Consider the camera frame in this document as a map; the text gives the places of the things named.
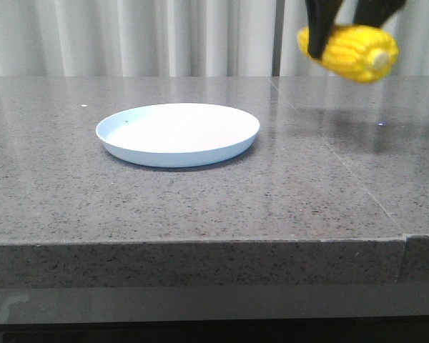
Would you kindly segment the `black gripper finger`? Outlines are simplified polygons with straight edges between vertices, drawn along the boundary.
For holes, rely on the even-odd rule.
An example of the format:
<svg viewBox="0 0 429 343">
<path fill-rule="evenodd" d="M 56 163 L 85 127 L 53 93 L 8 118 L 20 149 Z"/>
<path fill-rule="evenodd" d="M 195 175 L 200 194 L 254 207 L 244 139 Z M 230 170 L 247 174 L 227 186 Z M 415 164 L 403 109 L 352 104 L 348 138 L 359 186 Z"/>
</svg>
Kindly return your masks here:
<svg viewBox="0 0 429 343">
<path fill-rule="evenodd" d="M 307 52 L 313 59 L 324 54 L 342 0 L 306 0 L 309 43 Z"/>
<path fill-rule="evenodd" d="M 355 8 L 353 23 L 380 28 L 388 19 L 401 10 L 406 0 L 359 0 Z"/>
</svg>

